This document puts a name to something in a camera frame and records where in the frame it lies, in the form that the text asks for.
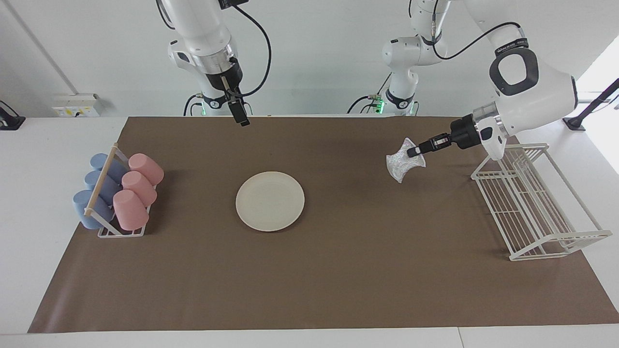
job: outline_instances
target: round plate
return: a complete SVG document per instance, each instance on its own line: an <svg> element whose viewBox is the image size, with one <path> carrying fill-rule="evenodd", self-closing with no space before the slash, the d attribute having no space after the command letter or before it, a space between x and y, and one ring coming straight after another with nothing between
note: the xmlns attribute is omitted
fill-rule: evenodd
<svg viewBox="0 0 619 348"><path fill-rule="evenodd" d="M264 172L249 178L236 194L236 212L247 226L274 232L290 226L305 205L303 188L290 175Z"/></svg>

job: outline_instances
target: dish rack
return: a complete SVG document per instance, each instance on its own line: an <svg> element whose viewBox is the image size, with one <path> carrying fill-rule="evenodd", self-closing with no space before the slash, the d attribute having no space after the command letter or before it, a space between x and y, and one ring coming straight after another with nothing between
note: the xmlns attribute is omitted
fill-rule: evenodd
<svg viewBox="0 0 619 348"><path fill-rule="evenodd" d="M103 227L100 228L97 233L97 236L99 238L141 237L144 235L144 231L146 230L146 225L144 225L139 230L125 231L121 228L116 228L114 225L112 225L110 222L107 222L101 215L99 215L99 213L95 211L95 202L97 201L99 192L101 192L101 187L103 187L103 180L105 176L108 174L112 161L114 160L115 157L118 158L118 160L120 160L120 162L125 167L129 168L129 159L127 158L127 156L125 156L125 154L122 151L120 151L120 149L118 148L118 143L115 142L114 145L112 145L112 148L110 150L110 153L108 154L107 160L103 164L103 168L101 169L101 175L99 176L99 179L97 180L97 183L95 184L95 188L92 190L92 194L90 195L90 200L88 201L88 205L84 209L84 215L87 217L92 216L95 220L97 220L100 224L103 225ZM150 214L150 207L151 206L146 207L146 212L148 214ZM112 222L114 222L115 217L116 217L116 214L112 216Z"/></svg>
<svg viewBox="0 0 619 348"><path fill-rule="evenodd" d="M566 256L612 235L598 224L547 149L548 144L507 145L501 160L492 161L488 156L471 175L490 208L511 261ZM584 213L580 222L586 220L590 230L576 230L540 176L538 170L542 169L546 177L561 178L566 186L561 202L571 193L574 207L579 206Z"/></svg>

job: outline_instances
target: brown mat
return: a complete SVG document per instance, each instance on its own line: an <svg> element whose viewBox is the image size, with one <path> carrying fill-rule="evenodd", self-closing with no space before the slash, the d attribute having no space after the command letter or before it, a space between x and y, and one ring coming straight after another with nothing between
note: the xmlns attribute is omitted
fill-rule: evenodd
<svg viewBox="0 0 619 348"><path fill-rule="evenodd" d="M29 332L619 323L582 253L508 261L470 179L481 147L430 154L403 185L389 176L404 137L451 121L130 118L121 149L166 170L147 235L78 227ZM270 170L306 194L280 233L235 210Z"/></svg>

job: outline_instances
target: white wall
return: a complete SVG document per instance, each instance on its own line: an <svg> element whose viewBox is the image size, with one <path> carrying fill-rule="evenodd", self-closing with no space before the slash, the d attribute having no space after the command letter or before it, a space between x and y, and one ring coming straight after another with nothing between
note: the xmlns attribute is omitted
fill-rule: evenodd
<svg viewBox="0 0 619 348"><path fill-rule="evenodd" d="M7 18L4 2L14 6L79 92L104 99L107 116L177 115L197 90L193 78L167 59L167 43L176 33L165 28L153 1L1 0L0 96L10 94L5 98L27 116L48 115L43 106L67 86L31 51L23 30ZM518 3L532 48L575 76L619 33L614 0ZM412 34L407 5L406 0L252 0L243 5L266 28L274 50L265 88L248 98L255 112L342 113L357 97L375 93L389 72L380 58L383 44ZM264 73L264 39L233 9L224 13L240 49L243 87L252 89ZM444 27L451 52L479 33L464 4L454 2ZM489 102L492 59L483 40L457 59L419 68L420 114L464 115ZM31 90L39 101L31 101Z"/></svg>

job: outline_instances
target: white table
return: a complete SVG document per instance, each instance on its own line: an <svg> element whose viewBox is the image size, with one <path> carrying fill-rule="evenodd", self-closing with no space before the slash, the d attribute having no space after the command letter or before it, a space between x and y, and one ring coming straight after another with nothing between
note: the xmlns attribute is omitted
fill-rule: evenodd
<svg viewBox="0 0 619 348"><path fill-rule="evenodd" d="M30 118L0 133L0 347L616 347L618 325L25 334L77 225L72 195L89 158L126 118ZM523 133L550 152L604 228L619 234L619 175L584 133L561 123ZM619 237L584 250L615 307Z"/></svg>

